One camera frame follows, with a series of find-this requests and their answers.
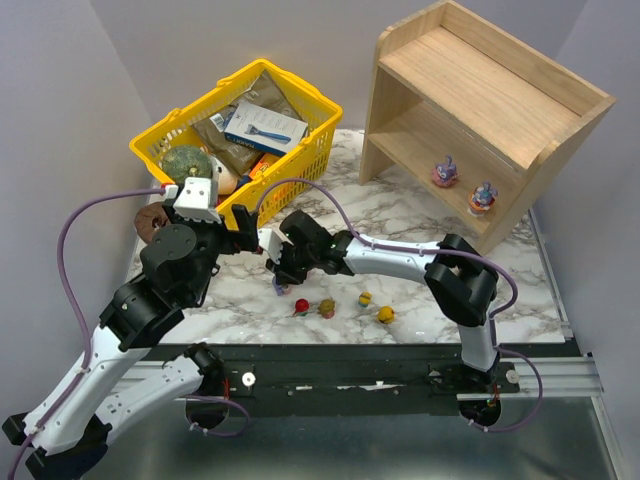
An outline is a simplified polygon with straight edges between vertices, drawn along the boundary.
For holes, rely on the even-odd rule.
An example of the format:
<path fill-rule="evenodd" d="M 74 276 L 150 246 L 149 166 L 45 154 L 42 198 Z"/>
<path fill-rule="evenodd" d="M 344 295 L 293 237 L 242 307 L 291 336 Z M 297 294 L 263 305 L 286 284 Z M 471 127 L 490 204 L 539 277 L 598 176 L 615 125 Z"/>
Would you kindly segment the red round toy figure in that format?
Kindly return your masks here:
<path fill-rule="evenodd" d="M 310 310 L 310 303 L 304 298 L 298 299 L 294 304 L 293 316 L 306 316 Z"/>

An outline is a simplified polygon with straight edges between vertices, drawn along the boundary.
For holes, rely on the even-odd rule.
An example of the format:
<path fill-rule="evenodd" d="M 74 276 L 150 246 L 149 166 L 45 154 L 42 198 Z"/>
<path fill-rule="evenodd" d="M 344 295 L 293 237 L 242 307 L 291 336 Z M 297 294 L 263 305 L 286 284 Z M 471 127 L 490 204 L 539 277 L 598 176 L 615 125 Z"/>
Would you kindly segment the yellow duck toy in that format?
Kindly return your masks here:
<path fill-rule="evenodd" d="M 391 324 L 395 321 L 395 311 L 390 306 L 383 306 L 377 313 L 377 321 L 381 324 Z"/>

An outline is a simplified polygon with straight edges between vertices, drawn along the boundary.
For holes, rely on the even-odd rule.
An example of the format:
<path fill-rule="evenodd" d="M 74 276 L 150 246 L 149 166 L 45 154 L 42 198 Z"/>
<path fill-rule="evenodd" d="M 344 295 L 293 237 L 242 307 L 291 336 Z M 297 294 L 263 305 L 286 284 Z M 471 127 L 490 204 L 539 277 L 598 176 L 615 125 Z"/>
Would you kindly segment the bunny holding strawberry cake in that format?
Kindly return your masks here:
<path fill-rule="evenodd" d="M 280 284 L 276 277 L 272 278 L 272 286 L 277 296 L 284 296 L 291 293 L 291 287 L 286 284 Z"/>

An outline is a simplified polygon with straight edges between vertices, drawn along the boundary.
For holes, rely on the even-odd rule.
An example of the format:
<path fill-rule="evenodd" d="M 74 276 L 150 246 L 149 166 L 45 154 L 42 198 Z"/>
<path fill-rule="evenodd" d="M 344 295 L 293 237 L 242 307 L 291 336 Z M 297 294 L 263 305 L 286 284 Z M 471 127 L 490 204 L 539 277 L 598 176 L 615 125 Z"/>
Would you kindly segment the white orange plush toy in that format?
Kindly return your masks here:
<path fill-rule="evenodd" d="M 217 157 L 209 156 L 212 165 L 213 178 L 218 183 L 218 195 L 229 196 L 237 188 L 239 179 Z"/>

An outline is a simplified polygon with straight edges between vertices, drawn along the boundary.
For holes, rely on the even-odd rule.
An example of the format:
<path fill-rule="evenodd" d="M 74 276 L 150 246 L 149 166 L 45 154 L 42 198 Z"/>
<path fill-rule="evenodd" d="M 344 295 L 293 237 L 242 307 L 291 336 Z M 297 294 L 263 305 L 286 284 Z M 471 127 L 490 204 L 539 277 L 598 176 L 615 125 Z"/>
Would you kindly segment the brown lid white canister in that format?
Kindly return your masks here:
<path fill-rule="evenodd" d="M 162 202 L 153 202 L 138 210 L 134 227 L 138 237 L 149 244 L 155 233 L 170 223 Z"/>

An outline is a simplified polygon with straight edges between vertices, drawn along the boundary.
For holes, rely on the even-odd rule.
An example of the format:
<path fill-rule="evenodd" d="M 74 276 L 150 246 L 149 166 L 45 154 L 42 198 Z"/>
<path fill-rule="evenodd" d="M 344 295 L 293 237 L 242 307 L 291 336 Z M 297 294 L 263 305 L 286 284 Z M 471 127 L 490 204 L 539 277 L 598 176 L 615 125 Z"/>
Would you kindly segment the yellow blue minion toy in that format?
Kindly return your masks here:
<path fill-rule="evenodd" d="M 358 305 L 362 308 L 366 308 L 370 305 L 372 300 L 372 294 L 370 292 L 362 292 L 358 297 Z"/>

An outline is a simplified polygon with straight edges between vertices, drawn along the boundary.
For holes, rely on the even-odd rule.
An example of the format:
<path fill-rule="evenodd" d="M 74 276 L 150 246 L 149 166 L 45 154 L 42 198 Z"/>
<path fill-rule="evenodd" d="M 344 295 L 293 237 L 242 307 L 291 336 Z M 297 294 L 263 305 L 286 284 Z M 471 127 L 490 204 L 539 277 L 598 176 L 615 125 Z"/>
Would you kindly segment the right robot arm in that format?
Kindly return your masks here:
<path fill-rule="evenodd" d="M 498 353 L 488 309 L 496 297 L 498 267 L 462 237 L 406 243 L 375 239 L 349 226 L 330 233 L 297 210 L 278 229 L 258 231 L 267 268 L 280 285 L 300 285 L 310 271 L 328 275 L 380 275 L 425 285 L 443 315 L 459 331 L 462 363 L 483 374 L 494 369 Z"/>

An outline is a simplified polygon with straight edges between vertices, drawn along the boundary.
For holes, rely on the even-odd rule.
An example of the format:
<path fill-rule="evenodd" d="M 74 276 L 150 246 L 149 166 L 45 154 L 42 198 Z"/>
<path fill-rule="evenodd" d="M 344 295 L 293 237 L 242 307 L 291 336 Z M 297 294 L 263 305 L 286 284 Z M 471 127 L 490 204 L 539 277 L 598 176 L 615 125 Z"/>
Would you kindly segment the yellow plastic basket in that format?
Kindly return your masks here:
<path fill-rule="evenodd" d="M 224 128 L 243 101 L 306 123 L 301 143 L 281 155 L 228 141 Z M 310 83 L 266 59 L 257 59 L 138 134 L 130 149 L 161 184 L 171 181 L 164 157 L 172 148 L 192 145 L 213 155 L 223 169 L 218 211 L 226 225 L 236 229 L 232 206 L 251 210 L 263 190 L 276 181 L 290 177 L 317 180 L 324 174 L 342 115 L 342 108 Z"/>

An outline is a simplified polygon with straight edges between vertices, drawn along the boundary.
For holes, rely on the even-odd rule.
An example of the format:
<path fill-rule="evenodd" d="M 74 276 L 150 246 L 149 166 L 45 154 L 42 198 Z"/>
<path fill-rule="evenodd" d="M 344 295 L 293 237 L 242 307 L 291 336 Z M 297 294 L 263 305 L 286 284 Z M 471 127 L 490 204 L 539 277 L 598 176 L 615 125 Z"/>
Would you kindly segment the green melon toy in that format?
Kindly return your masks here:
<path fill-rule="evenodd" d="M 210 156 L 194 145 L 178 145 L 165 153 L 161 170 L 175 183 L 184 183 L 189 177 L 211 178 Z"/>

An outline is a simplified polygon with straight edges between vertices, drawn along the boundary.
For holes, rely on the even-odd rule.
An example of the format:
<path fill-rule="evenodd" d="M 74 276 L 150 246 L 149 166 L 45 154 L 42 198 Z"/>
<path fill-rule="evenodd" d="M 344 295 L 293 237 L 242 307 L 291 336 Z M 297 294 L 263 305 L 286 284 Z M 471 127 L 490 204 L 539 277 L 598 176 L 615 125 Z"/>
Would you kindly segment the wooden shelf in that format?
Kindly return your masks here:
<path fill-rule="evenodd" d="M 391 166 L 411 173 L 476 235 L 501 243 L 614 105 L 604 92 L 453 1 L 439 1 L 379 37 L 359 180 Z M 451 155 L 458 182 L 431 171 Z M 469 213 L 484 181 L 491 210 Z"/>

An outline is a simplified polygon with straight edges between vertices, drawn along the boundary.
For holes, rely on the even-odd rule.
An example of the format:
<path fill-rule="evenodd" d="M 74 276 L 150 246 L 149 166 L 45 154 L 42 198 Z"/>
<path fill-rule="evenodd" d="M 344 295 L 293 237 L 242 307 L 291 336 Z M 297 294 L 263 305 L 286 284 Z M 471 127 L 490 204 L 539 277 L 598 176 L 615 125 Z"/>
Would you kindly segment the olive brown toy figure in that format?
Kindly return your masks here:
<path fill-rule="evenodd" d="M 331 319 L 336 312 L 336 303 L 333 299 L 328 298 L 322 300 L 317 307 L 317 312 L 324 319 Z"/>

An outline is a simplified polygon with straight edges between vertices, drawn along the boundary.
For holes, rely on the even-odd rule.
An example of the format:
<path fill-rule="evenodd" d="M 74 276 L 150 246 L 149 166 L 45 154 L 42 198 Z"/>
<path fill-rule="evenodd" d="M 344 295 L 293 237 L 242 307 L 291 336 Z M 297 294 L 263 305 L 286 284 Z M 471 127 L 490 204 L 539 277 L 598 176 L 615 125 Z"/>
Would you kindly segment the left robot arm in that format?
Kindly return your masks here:
<path fill-rule="evenodd" d="M 81 478 L 122 433 L 175 399 L 246 411 L 230 400 L 224 363 L 204 342 L 136 385 L 113 390 L 185 310 L 202 305 L 219 256 L 260 249 L 257 215 L 241 205 L 232 208 L 237 230 L 166 209 L 170 223 L 142 250 L 142 273 L 114 293 L 83 355 L 37 408 L 2 426 L 12 444 L 31 452 L 25 465 L 35 479 Z"/>

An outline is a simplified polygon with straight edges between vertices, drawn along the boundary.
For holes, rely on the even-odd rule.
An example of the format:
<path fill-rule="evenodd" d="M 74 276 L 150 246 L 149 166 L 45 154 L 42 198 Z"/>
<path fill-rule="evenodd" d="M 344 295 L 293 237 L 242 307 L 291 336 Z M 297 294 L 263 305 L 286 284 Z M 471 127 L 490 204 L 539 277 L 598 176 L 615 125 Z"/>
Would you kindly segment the blue razor package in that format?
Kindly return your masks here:
<path fill-rule="evenodd" d="M 246 101 L 238 104 L 224 129 L 228 141 L 277 156 L 290 153 L 307 133 L 306 122 Z"/>

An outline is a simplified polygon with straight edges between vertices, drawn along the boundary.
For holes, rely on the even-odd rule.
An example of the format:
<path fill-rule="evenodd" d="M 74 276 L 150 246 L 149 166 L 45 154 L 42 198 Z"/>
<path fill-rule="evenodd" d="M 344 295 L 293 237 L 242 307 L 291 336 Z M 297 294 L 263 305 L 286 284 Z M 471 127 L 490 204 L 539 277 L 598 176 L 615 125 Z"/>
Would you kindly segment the brown foil bag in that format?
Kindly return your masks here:
<path fill-rule="evenodd" d="M 193 129 L 207 151 L 237 178 L 264 154 L 291 152 L 309 132 L 305 122 L 269 72 L 239 97 L 196 122 Z"/>

